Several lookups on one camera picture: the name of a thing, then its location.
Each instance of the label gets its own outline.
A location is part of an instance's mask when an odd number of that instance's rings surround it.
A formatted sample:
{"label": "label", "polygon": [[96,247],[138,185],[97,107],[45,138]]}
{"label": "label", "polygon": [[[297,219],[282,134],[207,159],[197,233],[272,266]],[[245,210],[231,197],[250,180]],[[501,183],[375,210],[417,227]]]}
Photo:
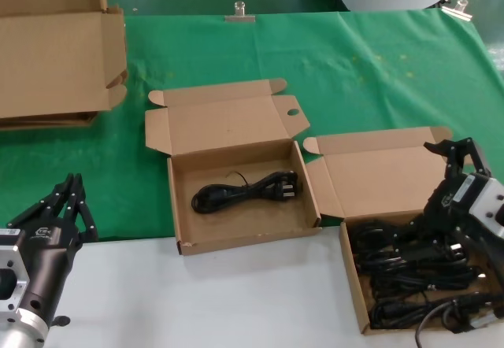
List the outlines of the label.
{"label": "label", "polygon": [[0,228],[0,235],[19,235],[19,228]]}
{"label": "label", "polygon": [[39,230],[35,231],[35,234],[31,236],[30,239],[50,239],[51,233],[52,231],[49,228],[40,228]]}
{"label": "label", "polygon": [[462,200],[462,197],[464,197],[465,192],[467,192],[473,181],[474,181],[473,175],[469,175],[465,178],[464,183],[460,186],[460,188],[458,188],[458,191],[454,196],[455,202],[460,202],[460,200]]}

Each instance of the open cardboard box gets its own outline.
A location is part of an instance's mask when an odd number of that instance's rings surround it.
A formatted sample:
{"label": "open cardboard box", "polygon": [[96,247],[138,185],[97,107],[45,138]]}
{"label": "open cardboard box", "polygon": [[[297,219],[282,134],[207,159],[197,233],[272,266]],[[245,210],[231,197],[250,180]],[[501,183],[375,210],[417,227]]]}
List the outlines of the open cardboard box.
{"label": "open cardboard box", "polygon": [[[408,224],[422,213],[428,198],[444,178],[446,163],[426,150],[425,142],[437,143],[451,138],[447,128],[412,128],[370,131],[308,138],[304,148],[323,157],[306,165],[317,205],[322,215],[341,217],[339,239],[346,274],[361,333],[365,335],[391,330],[372,330],[368,311],[374,305],[369,277],[357,274],[350,248],[348,229],[373,219]],[[429,299],[439,299],[471,291],[498,292],[498,283],[487,261],[472,254],[486,278],[466,291],[429,291]],[[427,326],[436,329],[431,323]]]}
{"label": "open cardboard box", "polygon": [[89,124],[124,100],[124,17],[106,0],[0,0],[0,129]]}
{"label": "open cardboard box", "polygon": [[[146,145],[171,155],[169,186],[179,252],[184,255],[313,235],[320,214],[299,146],[307,129],[295,96],[274,95],[285,80],[152,91],[162,109],[146,112]],[[301,194],[286,202],[249,200],[197,214],[192,197],[205,185],[255,183],[275,171],[298,173]]]}

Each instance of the power cord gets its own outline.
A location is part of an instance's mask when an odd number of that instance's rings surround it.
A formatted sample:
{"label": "power cord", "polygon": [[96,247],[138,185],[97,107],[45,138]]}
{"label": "power cord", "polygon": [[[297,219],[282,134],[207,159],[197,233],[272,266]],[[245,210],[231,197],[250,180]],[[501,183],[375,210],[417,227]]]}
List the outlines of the power cord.
{"label": "power cord", "polygon": [[[349,238],[358,275],[370,277],[375,299],[369,311],[372,329],[417,325],[415,340],[421,348],[420,333],[434,317],[441,317],[443,326],[453,333],[504,318],[502,294],[427,298],[425,291],[468,289],[483,274],[480,267],[468,265],[469,252],[449,235],[420,236],[414,224],[401,227],[372,220],[350,228]],[[424,302],[408,301],[415,294],[422,294]],[[480,315],[485,308],[491,311]]]}
{"label": "power cord", "polygon": [[248,184],[245,177],[237,173],[243,178],[245,185],[207,185],[192,198],[192,209],[201,214],[215,213],[252,198],[287,201],[298,192],[298,174],[294,171],[274,172],[253,184]]}

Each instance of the black cable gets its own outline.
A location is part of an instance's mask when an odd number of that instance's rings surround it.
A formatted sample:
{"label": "black cable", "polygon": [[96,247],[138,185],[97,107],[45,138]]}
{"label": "black cable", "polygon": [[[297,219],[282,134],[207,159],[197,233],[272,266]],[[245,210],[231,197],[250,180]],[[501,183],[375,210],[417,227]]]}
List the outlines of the black cable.
{"label": "black cable", "polygon": [[196,213],[207,214],[236,205],[252,198],[286,201],[298,192],[298,174],[294,171],[274,172],[253,184],[236,187],[225,184],[210,184],[192,198],[191,206]]}
{"label": "black cable", "polygon": [[429,322],[438,312],[443,311],[444,309],[450,307],[453,305],[452,301],[444,302],[441,305],[436,306],[434,309],[432,309],[421,321],[420,324],[418,324],[417,330],[415,331],[415,342],[417,342],[417,347],[422,348],[422,345],[420,343],[420,333],[424,329],[425,325],[427,322]]}
{"label": "black cable", "polygon": [[405,298],[422,291],[464,290],[482,272],[479,267],[468,266],[469,253],[460,245],[452,249],[453,242],[447,238],[438,250],[432,251],[432,256],[421,260],[404,259],[394,249],[398,239],[418,243],[418,237],[410,237],[404,228],[381,220],[350,230],[358,274],[371,277],[372,295],[377,301]]}

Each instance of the robotic arm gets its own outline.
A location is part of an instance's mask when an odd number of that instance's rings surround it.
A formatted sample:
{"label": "robotic arm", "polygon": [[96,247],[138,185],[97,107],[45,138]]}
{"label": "robotic arm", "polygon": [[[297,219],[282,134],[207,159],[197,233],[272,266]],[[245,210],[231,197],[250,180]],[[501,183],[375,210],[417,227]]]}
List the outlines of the robotic arm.
{"label": "robotic arm", "polygon": [[[471,247],[487,258],[501,290],[491,297],[492,305],[496,303],[486,316],[466,317],[450,329],[455,333],[470,331],[504,318],[504,308],[499,305],[504,299],[504,186],[491,177],[481,149],[471,138],[424,146],[447,159],[444,180],[434,190],[423,213],[395,235],[394,249],[408,261],[454,255],[462,246]],[[475,167],[470,174],[462,171],[467,155]],[[466,297],[476,310],[489,301],[474,295]],[[443,318],[450,316],[450,310],[447,308]]]}
{"label": "robotic arm", "polygon": [[54,318],[57,304],[77,251],[97,241],[80,174],[0,229],[0,348],[41,348],[51,326],[70,323]]}

